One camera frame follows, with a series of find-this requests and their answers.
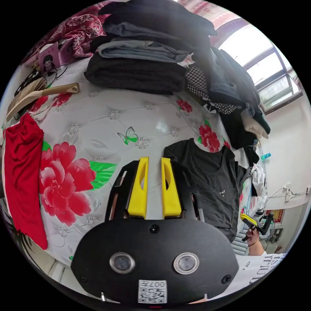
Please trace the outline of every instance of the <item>houndstooth fabric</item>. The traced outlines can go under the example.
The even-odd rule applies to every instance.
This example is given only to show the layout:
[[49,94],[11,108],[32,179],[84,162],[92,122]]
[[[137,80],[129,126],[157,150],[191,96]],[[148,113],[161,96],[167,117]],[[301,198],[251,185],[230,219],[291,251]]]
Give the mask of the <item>houndstooth fabric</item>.
[[209,112],[215,113],[214,110],[218,110],[223,114],[230,114],[235,109],[242,108],[235,105],[226,105],[222,103],[211,102],[207,93],[206,79],[203,71],[200,68],[196,66],[191,66],[186,73],[186,79],[188,80],[188,90],[191,91],[193,94],[202,97],[202,99],[205,101],[205,104],[207,104],[207,110]]

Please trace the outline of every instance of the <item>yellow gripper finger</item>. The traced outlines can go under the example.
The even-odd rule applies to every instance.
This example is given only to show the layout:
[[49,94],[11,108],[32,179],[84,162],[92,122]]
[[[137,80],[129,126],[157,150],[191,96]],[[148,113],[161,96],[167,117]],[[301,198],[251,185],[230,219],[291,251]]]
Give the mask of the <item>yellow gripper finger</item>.
[[251,223],[252,225],[257,226],[257,221],[254,220],[253,218],[251,218],[250,216],[246,215],[246,214],[241,214],[241,215],[240,215],[240,218],[241,218],[241,220],[242,220],[243,222],[245,222],[245,223],[249,222],[249,223]]
[[170,159],[161,158],[161,174],[163,218],[179,217],[181,214],[181,205]]
[[149,157],[139,159],[139,164],[131,193],[128,213],[132,217],[146,218],[147,213],[147,192],[148,192],[148,166]]

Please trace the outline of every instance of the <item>red peony print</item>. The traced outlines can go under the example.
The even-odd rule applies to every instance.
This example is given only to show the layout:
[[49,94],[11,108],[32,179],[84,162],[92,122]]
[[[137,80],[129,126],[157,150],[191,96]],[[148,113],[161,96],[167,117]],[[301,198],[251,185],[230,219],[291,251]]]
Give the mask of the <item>red peony print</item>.
[[226,146],[230,149],[230,145],[228,144],[228,142],[226,140],[224,140],[224,146]]
[[71,97],[71,93],[61,93],[59,94],[58,96],[56,96],[53,100],[53,105],[52,107],[59,107],[61,106],[62,104],[66,103],[69,98]]
[[204,126],[199,127],[199,132],[202,139],[202,144],[204,147],[207,147],[209,152],[219,151],[220,142],[218,140],[217,134],[212,131],[210,126],[205,124]]
[[40,107],[48,100],[48,96],[43,96],[38,98],[35,103],[32,105],[30,111],[31,112],[36,112],[40,109]]
[[240,195],[239,205],[241,205],[242,200],[243,200],[243,193],[241,193],[241,195]]
[[72,162],[75,155],[75,146],[63,142],[54,145],[53,151],[42,151],[40,164],[39,193],[44,210],[68,226],[76,221],[76,215],[91,211],[90,201],[81,191],[92,189],[96,177],[88,160]]
[[187,111],[188,113],[192,111],[191,105],[181,98],[177,100],[177,105],[181,108],[181,110]]

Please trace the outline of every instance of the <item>bracelet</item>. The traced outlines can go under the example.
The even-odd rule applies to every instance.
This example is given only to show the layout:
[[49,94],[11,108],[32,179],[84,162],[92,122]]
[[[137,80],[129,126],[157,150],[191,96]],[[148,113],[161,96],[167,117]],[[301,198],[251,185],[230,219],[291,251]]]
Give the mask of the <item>bracelet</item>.
[[259,242],[259,239],[253,244],[253,245],[249,245],[248,247],[252,247],[254,246],[255,244],[257,244]]

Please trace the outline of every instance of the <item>red floral blanket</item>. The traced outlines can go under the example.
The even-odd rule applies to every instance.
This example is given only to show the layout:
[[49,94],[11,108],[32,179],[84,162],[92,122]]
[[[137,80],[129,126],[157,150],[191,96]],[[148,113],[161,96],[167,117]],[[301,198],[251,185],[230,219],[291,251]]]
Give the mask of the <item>red floral blanket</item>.
[[48,43],[55,43],[60,39],[73,38],[73,56],[76,58],[91,57],[90,41],[104,34],[102,23],[109,16],[100,15],[98,11],[111,1],[102,1],[67,18],[57,27],[48,32],[26,55],[21,63],[26,62]]

